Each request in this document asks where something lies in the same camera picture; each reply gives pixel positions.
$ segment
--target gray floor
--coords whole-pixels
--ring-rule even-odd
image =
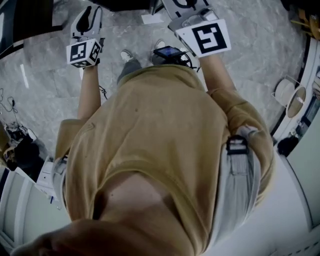
[[[272,128],[283,108],[271,96],[277,82],[286,74],[297,78],[305,48],[304,35],[293,27],[280,0],[215,0],[216,14],[226,20],[232,50],[222,54],[239,93],[251,102]],[[55,6],[53,23],[66,22],[63,31],[25,41],[25,47],[0,60],[0,88],[16,102],[17,119],[31,128],[53,154],[60,122],[75,118],[81,89],[79,70],[67,66],[66,46],[70,24],[88,5],[82,0],[62,0]],[[110,97],[117,90],[117,77],[123,64],[120,51],[134,52],[143,66],[150,65],[152,45],[160,38],[174,47],[181,43],[167,29],[170,21],[144,25],[147,11],[112,13],[103,10],[101,34],[105,37],[99,82]],[[26,88],[21,65],[29,85]],[[0,118],[15,120],[12,112],[1,109]]]

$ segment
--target black device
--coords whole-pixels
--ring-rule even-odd
[[[179,50],[178,48],[166,46],[163,48],[155,49],[153,53],[164,58],[168,64],[176,64],[186,66],[191,69],[196,69],[196,67],[193,67],[192,61],[190,57],[187,55],[187,53]],[[183,55],[187,57],[187,60],[181,59]]]
[[[14,141],[19,141],[25,137],[25,134],[21,130],[11,131],[8,129],[7,132]]]

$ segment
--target gray pants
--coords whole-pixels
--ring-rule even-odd
[[[153,65],[174,64],[174,63],[172,63],[170,61],[167,61],[164,58],[162,58],[162,57],[160,57],[158,55],[155,55],[155,54],[152,55],[151,62],[152,62]],[[140,69],[142,69],[142,66],[141,66],[140,62],[136,58],[128,61],[124,65],[123,70],[122,70],[121,74],[118,77],[117,84],[119,83],[119,81],[124,76],[129,75],[130,73],[135,72],[135,71],[140,70]]]

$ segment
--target shoulder strap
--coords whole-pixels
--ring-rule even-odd
[[[254,209],[261,166],[248,141],[256,131],[254,127],[241,126],[222,147],[216,208],[206,250],[240,227]]]

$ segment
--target black buckle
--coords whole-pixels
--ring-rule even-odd
[[[248,142],[240,135],[233,135],[226,142],[226,151],[228,155],[247,155]]]

